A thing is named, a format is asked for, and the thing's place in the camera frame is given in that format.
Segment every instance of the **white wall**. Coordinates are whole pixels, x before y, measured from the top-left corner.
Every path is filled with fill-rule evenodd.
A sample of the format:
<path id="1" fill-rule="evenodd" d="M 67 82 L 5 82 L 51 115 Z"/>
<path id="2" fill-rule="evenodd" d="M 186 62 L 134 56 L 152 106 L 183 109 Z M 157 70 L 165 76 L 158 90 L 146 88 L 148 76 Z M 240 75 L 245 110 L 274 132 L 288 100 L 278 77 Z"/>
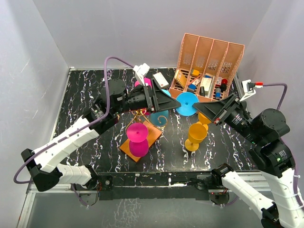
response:
<path id="1" fill-rule="evenodd" d="M 176 66 L 185 32 L 248 45 L 271 0 L 34 0 L 69 66 Z M 110 67 L 123 67 L 111 61 Z"/>
<path id="2" fill-rule="evenodd" d="M 304 1 L 276 0 L 248 45 L 239 76 L 242 80 L 284 82 L 288 85 L 281 111 L 291 131 L 283 137 L 304 176 Z M 264 87 L 247 100 L 253 115 L 276 108 L 283 87 Z M 304 192 L 304 181 L 300 179 Z"/>
<path id="3" fill-rule="evenodd" d="M 12 228 L 27 189 L 13 182 L 20 153 L 49 140 L 68 66 L 32 0 L 0 5 L 0 226 Z M 28 172 L 19 180 L 29 180 Z"/>

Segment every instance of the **wooden board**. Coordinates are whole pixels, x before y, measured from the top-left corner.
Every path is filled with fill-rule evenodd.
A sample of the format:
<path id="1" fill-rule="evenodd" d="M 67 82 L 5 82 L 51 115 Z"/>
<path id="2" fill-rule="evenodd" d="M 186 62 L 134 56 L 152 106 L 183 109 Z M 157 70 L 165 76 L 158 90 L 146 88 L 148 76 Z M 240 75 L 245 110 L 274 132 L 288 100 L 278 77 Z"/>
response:
<path id="1" fill-rule="evenodd" d="M 161 136 L 162 131 L 151 125 L 148 121 L 143 122 L 143 124 L 148 128 L 148 144 L 149 148 L 155 143 L 155 141 Z M 121 146 L 120 149 L 126 153 L 130 158 L 132 158 L 135 162 L 140 160 L 140 157 L 135 157 L 130 152 L 129 148 L 129 139 L 127 139 Z"/>

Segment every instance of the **marble tabletop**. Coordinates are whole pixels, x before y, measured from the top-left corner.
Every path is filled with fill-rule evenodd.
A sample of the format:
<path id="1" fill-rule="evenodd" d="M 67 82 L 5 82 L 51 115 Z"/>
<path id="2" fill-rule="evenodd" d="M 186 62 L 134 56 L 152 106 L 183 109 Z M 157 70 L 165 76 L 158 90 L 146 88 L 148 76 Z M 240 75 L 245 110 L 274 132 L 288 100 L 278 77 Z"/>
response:
<path id="1" fill-rule="evenodd" d="M 161 72 L 171 83 L 175 68 L 150 69 L 147 74 Z M 70 127 L 88 109 L 105 85 L 103 70 L 73 70 L 64 94 L 54 137 Z M 136 82 L 131 69 L 108 70 L 108 79 L 120 78 L 130 92 Z M 235 84 L 230 92 L 237 92 Z M 162 136 L 149 149 L 148 154 L 135 163 L 119 147 L 127 139 L 125 128 L 133 115 L 121 115 L 119 123 L 98 138 L 85 143 L 62 161 L 63 164 L 90 164 L 97 172 L 141 172 L 141 171 L 208 171 L 222 163 L 236 170 L 253 170 L 256 165 L 249 157 L 249 142 L 228 125 L 209 124 L 208 136 L 195 152 L 188 152 L 184 142 L 188 138 L 189 126 L 198 121 L 197 114 L 184 117 L 170 110 L 170 123 Z"/>

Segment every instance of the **wooden organizer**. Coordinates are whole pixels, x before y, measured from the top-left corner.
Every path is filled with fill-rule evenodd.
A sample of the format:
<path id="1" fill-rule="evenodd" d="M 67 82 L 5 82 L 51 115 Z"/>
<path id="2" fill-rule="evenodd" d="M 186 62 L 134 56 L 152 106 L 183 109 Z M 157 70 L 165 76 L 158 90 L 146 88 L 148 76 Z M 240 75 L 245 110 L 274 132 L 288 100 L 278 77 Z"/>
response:
<path id="1" fill-rule="evenodd" d="M 143 122 L 143 124 L 148 128 L 148 144 L 149 148 L 155 143 L 155 141 L 162 135 L 162 131 L 151 125 L 148 121 Z M 127 139 L 121 146 L 120 149 L 126 153 L 130 158 L 132 158 L 135 162 L 138 162 L 141 158 L 135 157 L 129 148 L 130 140 Z"/>
<path id="2" fill-rule="evenodd" d="M 212 98 L 200 96 L 199 85 L 197 86 L 194 93 L 199 101 L 217 101 L 215 100 L 215 83 L 218 77 L 228 80 L 227 90 L 221 94 L 221 98 L 227 97 L 232 80 L 243 57 L 245 46 L 185 33 L 180 48 L 177 69 L 186 76 L 187 84 L 195 79 L 194 76 L 190 75 L 193 69 L 198 70 L 202 77 L 206 73 L 215 76 L 210 90 L 213 93 Z M 169 92 L 173 98 L 176 98 L 179 94 L 186 92 L 187 89 L 188 86 L 183 89 L 173 79 Z"/>

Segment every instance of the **red cap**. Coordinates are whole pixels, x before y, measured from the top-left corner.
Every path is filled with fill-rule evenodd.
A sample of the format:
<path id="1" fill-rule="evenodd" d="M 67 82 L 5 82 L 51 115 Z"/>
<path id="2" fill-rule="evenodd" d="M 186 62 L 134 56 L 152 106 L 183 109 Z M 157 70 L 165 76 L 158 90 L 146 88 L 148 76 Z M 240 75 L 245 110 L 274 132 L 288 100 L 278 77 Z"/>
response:
<path id="1" fill-rule="evenodd" d="M 228 80 L 227 79 L 222 79 L 222 84 L 227 84 Z"/>

